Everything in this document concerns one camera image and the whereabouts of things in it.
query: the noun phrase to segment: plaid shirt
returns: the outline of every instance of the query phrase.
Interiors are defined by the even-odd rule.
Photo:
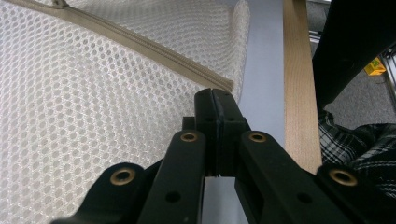
[[[327,111],[320,111],[318,118],[323,163],[349,166],[396,199],[396,124],[349,130],[336,125]]]

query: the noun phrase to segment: yellow object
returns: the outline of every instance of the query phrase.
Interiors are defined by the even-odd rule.
[[[387,71],[387,69],[385,69],[384,64],[379,61],[379,58],[374,58],[364,67],[364,71],[366,71],[369,76],[378,76]]]

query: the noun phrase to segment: screw hole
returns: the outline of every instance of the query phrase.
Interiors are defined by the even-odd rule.
[[[198,139],[198,135],[196,135],[195,133],[184,133],[181,135],[180,138],[185,142],[194,142]]]
[[[332,180],[334,180],[338,184],[348,187],[353,187],[358,185],[358,179],[347,171],[333,169],[330,170],[329,175],[332,178]]]
[[[257,143],[263,143],[267,140],[267,138],[262,133],[252,133],[248,138],[251,141]]]
[[[134,180],[135,175],[136,172],[133,169],[121,168],[113,173],[113,175],[110,177],[110,182],[116,186],[126,185]]]
[[[165,200],[169,203],[177,203],[178,201],[180,201],[180,199],[181,196],[177,191],[171,191],[165,196]]]
[[[130,174],[128,172],[122,172],[116,175],[117,180],[119,181],[124,181],[125,179],[127,179],[130,176]]]
[[[297,194],[297,198],[302,203],[312,203],[312,198],[306,193]]]

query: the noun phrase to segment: metal grommet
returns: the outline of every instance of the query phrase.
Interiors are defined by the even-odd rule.
[[[129,184],[136,176],[136,171],[131,168],[120,168],[114,172],[110,177],[110,182],[113,185],[122,186]]]
[[[195,142],[198,139],[198,135],[196,133],[183,133],[180,138],[185,142]]]
[[[344,185],[348,187],[353,187],[358,185],[358,179],[347,171],[332,169],[330,170],[329,175],[332,178],[332,180],[334,180],[340,185]]]
[[[262,134],[262,133],[251,133],[248,136],[248,139],[250,139],[253,142],[257,142],[257,143],[263,143],[263,142],[265,142],[267,140],[265,135]]]

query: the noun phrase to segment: black plastic part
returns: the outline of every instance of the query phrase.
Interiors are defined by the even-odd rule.
[[[194,96],[195,130],[206,137],[206,175],[218,173],[219,126],[220,120],[213,99],[212,90],[198,91]]]
[[[248,130],[246,120],[229,92],[213,90],[213,96],[219,119],[222,121],[218,147],[218,173],[221,176],[235,176],[239,140],[241,134]]]
[[[356,186],[334,181],[331,170],[345,171],[357,179]],[[327,164],[318,169],[318,185],[355,223],[396,223],[396,201],[349,167]]]
[[[235,176],[240,135],[249,127],[233,96],[221,90],[197,92],[195,129],[206,136],[206,175]]]
[[[313,58],[318,107],[396,42],[396,1],[332,0]]]
[[[134,179],[122,186],[112,184],[111,176],[123,168],[134,170]],[[143,168],[120,163],[102,173],[72,217],[54,220],[52,224],[135,223],[147,193]]]
[[[249,223],[351,223],[270,135],[244,133],[239,153],[246,170],[240,167],[235,187]]]
[[[183,141],[183,134],[196,140]],[[205,136],[193,130],[176,133],[137,223],[201,223],[204,179]]]

